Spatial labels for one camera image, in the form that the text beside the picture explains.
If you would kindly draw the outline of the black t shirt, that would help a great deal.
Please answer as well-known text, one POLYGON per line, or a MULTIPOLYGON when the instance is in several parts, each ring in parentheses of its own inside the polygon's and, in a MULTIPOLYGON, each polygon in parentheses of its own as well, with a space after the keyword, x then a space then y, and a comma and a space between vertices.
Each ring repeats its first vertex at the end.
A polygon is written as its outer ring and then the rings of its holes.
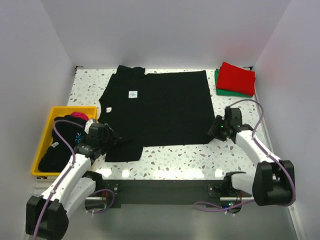
POLYGON ((109 163, 135 162, 145 147, 203 145, 215 115, 205 71, 146 73, 119 66, 99 99, 100 123, 120 142, 105 156, 109 163))

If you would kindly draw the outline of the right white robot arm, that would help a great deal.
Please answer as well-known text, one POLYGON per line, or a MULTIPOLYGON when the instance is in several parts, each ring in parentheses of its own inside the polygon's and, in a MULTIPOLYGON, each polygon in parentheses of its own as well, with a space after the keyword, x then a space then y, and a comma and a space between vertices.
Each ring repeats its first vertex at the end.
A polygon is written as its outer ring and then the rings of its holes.
POLYGON ((295 168, 282 160, 256 136, 255 128, 244 124, 239 108, 226 107, 224 116, 217 115, 208 134, 220 141, 232 140, 255 166, 253 176, 244 171, 225 174, 216 187, 219 193, 233 197, 239 191, 252 195, 258 206, 290 206, 296 200, 295 168))

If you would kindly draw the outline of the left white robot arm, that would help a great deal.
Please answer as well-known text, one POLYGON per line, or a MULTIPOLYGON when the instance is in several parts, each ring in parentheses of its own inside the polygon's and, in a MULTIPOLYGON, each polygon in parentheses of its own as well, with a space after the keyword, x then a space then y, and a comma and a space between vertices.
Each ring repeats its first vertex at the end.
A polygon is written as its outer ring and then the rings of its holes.
POLYGON ((25 233, 33 239, 61 240, 67 232, 70 217, 90 195, 108 193, 108 203, 101 213, 113 206, 116 192, 104 187, 100 173, 90 171, 95 160, 107 153, 120 137, 107 123, 94 119, 86 122, 86 136, 75 147, 56 135, 68 147, 71 157, 53 183, 40 196, 31 196, 26 204, 25 233))

